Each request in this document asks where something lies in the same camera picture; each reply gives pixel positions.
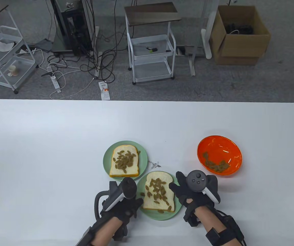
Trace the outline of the person's right hand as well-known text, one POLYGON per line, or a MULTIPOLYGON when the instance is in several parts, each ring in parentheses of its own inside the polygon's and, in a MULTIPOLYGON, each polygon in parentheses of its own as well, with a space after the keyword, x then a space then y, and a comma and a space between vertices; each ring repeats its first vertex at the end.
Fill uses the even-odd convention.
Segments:
POLYGON ((188 187, 187 178, 182 172, 177 171, 175 176, 179 185, 172 182, 169 184, 169 188, 174 192, 183 206, 193 212, 198 207, 214 207, 214 202, 207 195, 202 192, 194 192, 188 187))

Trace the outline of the person's left hand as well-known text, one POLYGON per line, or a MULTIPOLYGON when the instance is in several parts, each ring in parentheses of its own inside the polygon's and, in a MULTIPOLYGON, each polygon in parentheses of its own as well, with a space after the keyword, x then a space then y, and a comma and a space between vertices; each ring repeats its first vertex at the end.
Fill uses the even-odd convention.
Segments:
POLYGON ((118 218, 126 226, 130 222, 130 218, 137 217, 137 210, 143 204, 142 198, 127 199, 124 198, 115 204, 109 211, 101 212, 101 216, 110 216, 118 218))

